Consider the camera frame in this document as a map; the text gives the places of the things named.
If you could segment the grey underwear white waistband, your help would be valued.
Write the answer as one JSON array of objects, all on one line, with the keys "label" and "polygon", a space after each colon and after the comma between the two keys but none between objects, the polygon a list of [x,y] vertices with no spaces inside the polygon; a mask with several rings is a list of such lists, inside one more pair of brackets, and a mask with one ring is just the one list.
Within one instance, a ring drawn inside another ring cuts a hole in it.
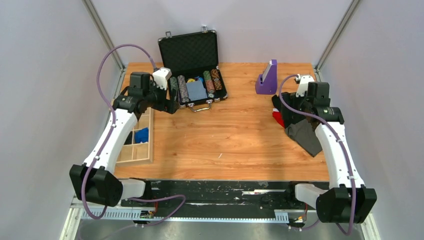
[{"label": "grey underwear white waistband", "polygon": [[323,150],[311,124],[306,119],[287,126],[285,133],[312,157]]}]

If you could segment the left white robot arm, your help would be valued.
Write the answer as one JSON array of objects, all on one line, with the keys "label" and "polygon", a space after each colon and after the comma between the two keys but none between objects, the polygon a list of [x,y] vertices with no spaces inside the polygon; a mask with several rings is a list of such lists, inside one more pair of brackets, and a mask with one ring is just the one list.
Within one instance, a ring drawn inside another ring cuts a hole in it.
[{"label": "left white robot arm", "polygon": [[113,100],[111,115],[93,151],[81,165],[70,168],[70,180],[79,200],[108,207],[130,198],[142,207],[152,203],[153,193],[144,180],[118,179],[114,170],[128,135],[147,109],[176,112],[177,102],[167,99],[171,75],[165,67],[152,74],[130,74],[130,84]]}]

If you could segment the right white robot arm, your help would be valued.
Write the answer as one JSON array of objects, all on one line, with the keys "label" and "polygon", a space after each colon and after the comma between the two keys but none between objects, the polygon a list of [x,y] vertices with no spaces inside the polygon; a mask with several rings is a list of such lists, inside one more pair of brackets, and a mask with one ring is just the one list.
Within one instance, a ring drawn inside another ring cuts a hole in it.
[{"label": "right white robot arm", "polygon": [[331,106],[330,85],[311,81],[299,90],[282,92],[278,97],[283,110],[303,116],[317,137],[328,168],[329,187],[325,190],[312,183],[297,183],[285,195],[286,204],[292,209],[308,204],[322,223],[361,224],[378,197],[375,189],[366,187],[355,167],[342,112]]}]

